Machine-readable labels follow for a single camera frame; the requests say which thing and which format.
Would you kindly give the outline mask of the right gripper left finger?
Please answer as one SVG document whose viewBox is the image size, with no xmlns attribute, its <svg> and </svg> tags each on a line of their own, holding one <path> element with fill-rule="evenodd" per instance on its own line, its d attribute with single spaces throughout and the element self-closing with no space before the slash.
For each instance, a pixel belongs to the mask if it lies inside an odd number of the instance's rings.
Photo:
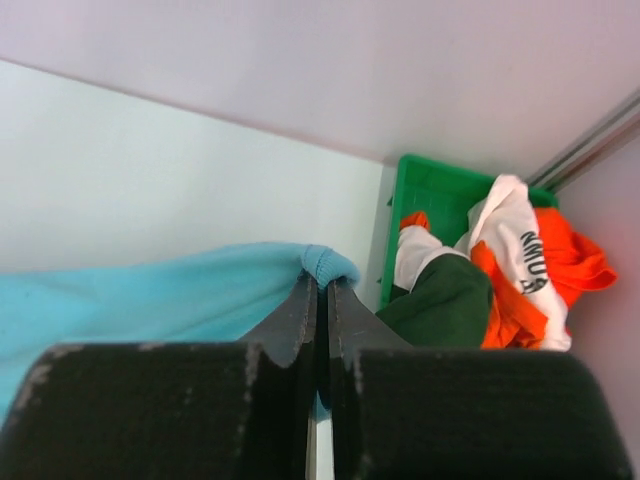
<svg viewBox="0 0 640 480">
<path fill-rule="evenodd" d="M 60 344 L 1 430 L 5 479 L 309 479 L 318 288 L 234 342 Z"/>
</svg>

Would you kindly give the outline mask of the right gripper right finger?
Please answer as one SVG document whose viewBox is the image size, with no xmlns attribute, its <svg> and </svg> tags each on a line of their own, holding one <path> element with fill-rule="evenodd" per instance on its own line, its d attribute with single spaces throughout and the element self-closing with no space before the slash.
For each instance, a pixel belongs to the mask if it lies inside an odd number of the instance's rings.
<svg viewBox="0 0 640 480">
<path fill-rule="evenodd" d="M 414 347 L 327 289 L 339 479 L 630 479 L 603 392 L 574 356 Z"/>
</svg>

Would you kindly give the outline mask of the light blue t shirt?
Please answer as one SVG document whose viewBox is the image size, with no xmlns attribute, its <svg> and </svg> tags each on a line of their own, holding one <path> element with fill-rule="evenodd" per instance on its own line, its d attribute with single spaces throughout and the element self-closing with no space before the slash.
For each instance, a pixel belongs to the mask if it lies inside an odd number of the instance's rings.
<svg viewBox="0 0 640 480">
<path fill-rule="evenodd" d="M 324 289 L 360 274 L 326 246 L 253 243 L 159 263 L 1 276 L 1 411 L 58 343 L 234 341 L 308 273 Z"/>
</svg>

